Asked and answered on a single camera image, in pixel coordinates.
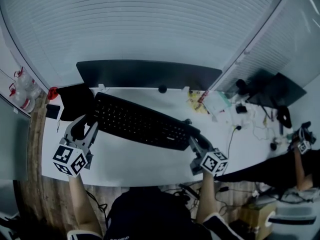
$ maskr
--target wooden floor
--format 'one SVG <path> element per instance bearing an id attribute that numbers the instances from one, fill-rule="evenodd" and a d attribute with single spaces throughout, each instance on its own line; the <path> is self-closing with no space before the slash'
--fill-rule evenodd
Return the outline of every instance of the wooden floor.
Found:
<path id="1" fill-rule="evenodd" d="M 41 173 L 41 153 L 42 137 L 45 126 L 46 104 L 48 100 L 44 94 L 36 101 L 36 107 L 31 113 L 31 123 L 29 129 L 29 139 L 27 148 L 27 167 L 28 181 L 15 182 L 15 195 L 20 211 L 20 215 L 28 222 L 30 230 L 36 232 L 36 239 L 65 239 L 68 231 L 76 229 L 76 221 L 73 214 L 69 183 L 42 176 Z M 252 191 L 254 184 L 250 182 L 223 183 L 215 185 L 216 191 L 221 186 L 229 186 L 231 189 Z M 114 200 L 122 193 L 128 191 L 128 188 L 104 187 L 86 185 L 86 189 L 91 192 L 100 204 L 108 204 L 109 212 Z M 195 191 L 199 191 L 201 183 L 191 186 Z M 178 189 L 176 185 L 160 186 L 162 191 L 169 189 Z M 250 197 L 248 192 L 227 191 L 217 193 L 218 200 L 226 202 L 232 207 L 223 216 L 227 222 L 237 219 L 239 208 Z M 101 224 L 105 231 L 105 218 L 93 201 L 91 202 Z M 194 218 L 197 212 L 197 206 L 193 199 L 187 205 L 191 209 L 191 217 Z M 218 209 L 224 204 L 217 202 Z"/>

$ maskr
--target white device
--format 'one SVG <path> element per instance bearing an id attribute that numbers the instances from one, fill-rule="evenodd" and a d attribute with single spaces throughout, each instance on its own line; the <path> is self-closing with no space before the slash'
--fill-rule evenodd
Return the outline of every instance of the white device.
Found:
<path id="1" fill-rule="evenodd" d="M 214 177 L 222 176 L 227 168 L 228 159 L 217 148 L 205 154 L 201 167 Z"/>
<path id="2" fill-rule="evenodd" d="M 306 140 L 302 141 L 298 145 L 298 149 L 299 149 L 301 155 L 305 154 L 307 151 L 309 151 L 311 149 L 310 142 L 306 141 Z"/>
<path id="3" fill-rule="evenodd" d="M 63 144 L 59 144 L 52 161 L 60 172 L 72 177 L 77 177 L 88 164 L 82 149 Z"/>

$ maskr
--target cardboard box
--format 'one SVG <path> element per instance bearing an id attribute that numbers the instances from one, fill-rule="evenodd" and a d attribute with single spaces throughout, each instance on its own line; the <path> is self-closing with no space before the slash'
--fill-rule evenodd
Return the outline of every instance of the cardboard box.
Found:
<path id="1" fill-rule="evenodd" d="M 249 204 L 241 208 L 239 219 L 249 225 L 256 240 L 262 240 L 272 233 L 272 224 L 266 222 L 270 214 L 276 212 L 276 207 L 275 202 L 264 206 Z"/>

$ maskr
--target plastic bottle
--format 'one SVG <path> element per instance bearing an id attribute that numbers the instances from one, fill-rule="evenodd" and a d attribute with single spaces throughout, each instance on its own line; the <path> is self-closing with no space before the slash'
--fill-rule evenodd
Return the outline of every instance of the plastic bottle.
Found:
<path id="1" fill-rule="evenodd" d="M 25 89 L 28 97 L 36 99 L 41 93 L 41 88 L 35 80 L 27 73 L 24 67 L 21 68 L 20 71 L 14 72 L 14 77 L 18 78 L 17 85 L 19 89 Z"/>
<path id="2" fill-rule="evenodd" d="M 27 97 L 27 92 L 22 89 L 16 89 L 14 84 L 11 84 L 9 87 L 11 94 L 9 95 L 11 100 L 26 113 L 30 113 L 34 110 L 36 101 L 32 97 Z"/>

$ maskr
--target black monitor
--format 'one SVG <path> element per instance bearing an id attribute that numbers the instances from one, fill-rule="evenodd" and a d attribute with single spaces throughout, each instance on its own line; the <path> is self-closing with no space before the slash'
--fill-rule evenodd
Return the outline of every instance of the black monitor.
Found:
<path id="1" fill-rule="evenodd" d="M 283 74 L 276 74 L 261 91 L 248 99 L 248 102 L 264 107 L 290 106 L 307 92 Z"/>
<path id="2" fill-rule="evenodd" d="M 81 61 L 76 67 L 90 88 L 105 87 L 158 88 L 206 91 L 222 71 L 206 66 L 150 60 Z"/>

